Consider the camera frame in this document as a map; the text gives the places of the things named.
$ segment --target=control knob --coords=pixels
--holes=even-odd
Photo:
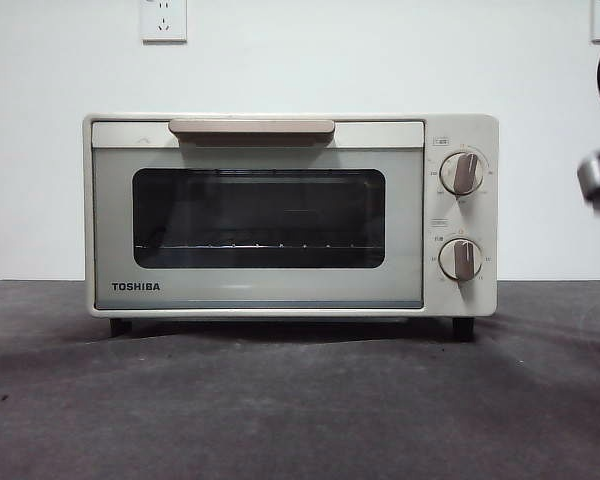
[[[456,238],[442,247],[438,261],[447,277],[458,282],[468,282],[482,267],[482,253],[471,240]]]
[[[454,195],[469,195],[482,183],[482,163],[475,153],[456,153],[442,163],[440,180]]]

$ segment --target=cream appliance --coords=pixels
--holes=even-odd
[[[496,308],[493,117],[119,114],[83,131],[87,307],[115,331],[450,316],[468,336]]]

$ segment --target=white wall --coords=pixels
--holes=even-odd
[[[0,278],[83,277],[88,112],[484,112],[501,121],[500,277],[600,278],[575,170],[600,146],[589,0],[0,0]]]

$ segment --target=toshiba logo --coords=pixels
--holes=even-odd
[[[121,292],[126,290],[139,290],[139,291],[147,291],[153,292],[156,290],[160,290],[159,283],[142,283],[142,282],[114,282],[111,284],[114,292]]]

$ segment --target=glass window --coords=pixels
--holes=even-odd
[[[133,178],[144,268],[375,268],[384,231],[377,170],[149,168]]]

